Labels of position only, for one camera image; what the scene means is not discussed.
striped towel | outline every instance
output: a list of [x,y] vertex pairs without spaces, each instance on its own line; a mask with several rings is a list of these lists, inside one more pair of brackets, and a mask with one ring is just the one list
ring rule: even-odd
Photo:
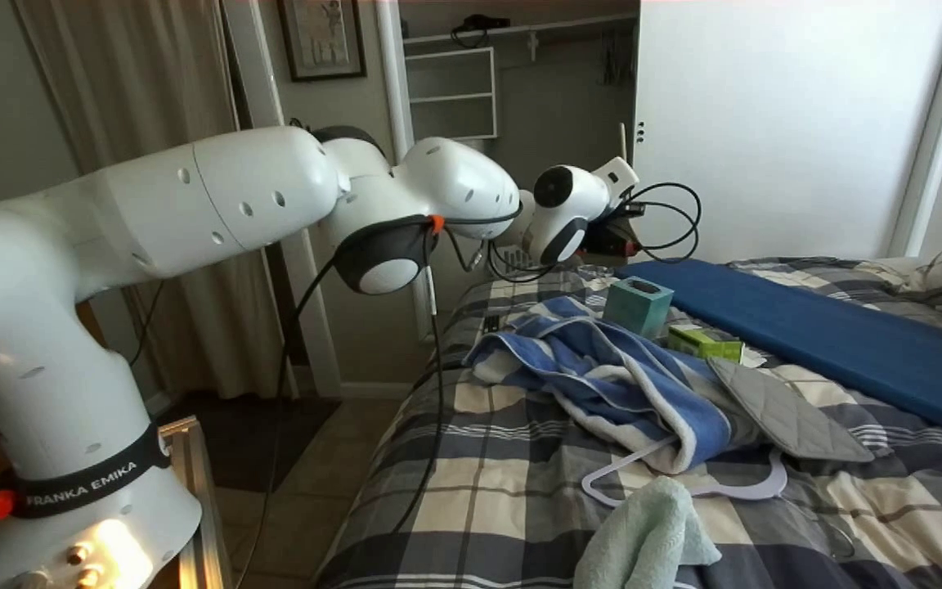
[[598,325],[576,299],[539,302],[484,336],[468,367],[484,382],[553,396],[588,432],[645,452],[655,472],[680,475],[732,450],[730,418],[694,394],[701,374],[680,355]]

floor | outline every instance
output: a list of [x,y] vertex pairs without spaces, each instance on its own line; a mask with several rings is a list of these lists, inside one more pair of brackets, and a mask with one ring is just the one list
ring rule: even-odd
[[314,582],[397,409],[397,401],[344,404],[271,494],[260,547],[256,533],[266,498],[215,489],[236,582],[241,571],[241,587],[249,589],[305,589]]

carpet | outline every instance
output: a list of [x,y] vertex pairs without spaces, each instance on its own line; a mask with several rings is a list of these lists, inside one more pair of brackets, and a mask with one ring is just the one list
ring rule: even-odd
[[337,404],[326,401],[215,401],[193,394],[156,424],[200,418],[215,489],[274,491],[335,409]]

checkered blanket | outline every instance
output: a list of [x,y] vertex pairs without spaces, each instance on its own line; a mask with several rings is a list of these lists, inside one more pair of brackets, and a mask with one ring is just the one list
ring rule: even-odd
[[[885,284],[841,261],[767,261],[752,273],[846,299],[865,292],[867,306],[901,309]],[[601,309],[606,277],[549,275],[470,292],[449,326],[441,391],[433,376],[406,401],[322,571],[322,587],[574,582],[588,538],[608,516],[580,481],[620,461],[625,450],[568,424],[553,401],[476,382],[463,367],[484,334],[553,295]],[[767,371],[856,434],[878,461],[786,458],[793,481],[778,501],[698,498],[722,561],[680,571],[677,581],[717,589],[942,587],[942,430],[803,367],[771,360]],[[708,461],[694,477],[748,484],[767,472],[763,452],[742,452]],[[652,477],[634,465],[598,489],[629,498]]]

bed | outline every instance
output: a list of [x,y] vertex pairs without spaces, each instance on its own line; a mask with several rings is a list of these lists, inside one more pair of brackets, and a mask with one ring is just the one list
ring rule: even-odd
[[[914,302],[878,265],[770,259],[737,273],[942,331],[932,299]],[[553,396],[481,382],[465,360],[539,302],[576,299],[601,312],[613,281],[608,273],[558,273],[468,292],[446,326],[441,371],[413,391],[379,443],[317,587],[574,587],[614,513],[583,491],[583,477],[629,450],[574,424]],[[771,501],[694,498],[721,561],[677,567],[673,587],[942,587],[942,427],[770,350],[752,347],[752,360],[875,458],[786,458],[789,484]],[[691,475],[763,481],[767,452],[717,455]],[[652,481],[661,475],[631,465],[601,489],[634,498]]]

